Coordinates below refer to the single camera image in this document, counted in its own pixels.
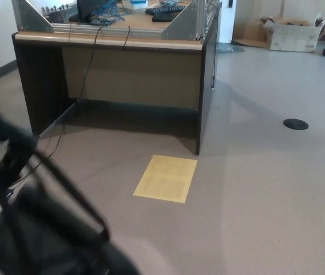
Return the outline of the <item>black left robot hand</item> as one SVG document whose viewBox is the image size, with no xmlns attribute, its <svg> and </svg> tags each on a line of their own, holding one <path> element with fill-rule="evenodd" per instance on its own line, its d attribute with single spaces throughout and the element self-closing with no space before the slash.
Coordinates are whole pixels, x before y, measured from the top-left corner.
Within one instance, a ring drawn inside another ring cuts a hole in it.
<svg viewBox="0 0 325 275">
<path fill-rule="evenodd" d="M 37 148 L 37 139 L 0 116 L 0 142 L 8 142 L 7 151 L 0 161 L 0 185 L 9 187 L 19 179 Z"/>
</svg>

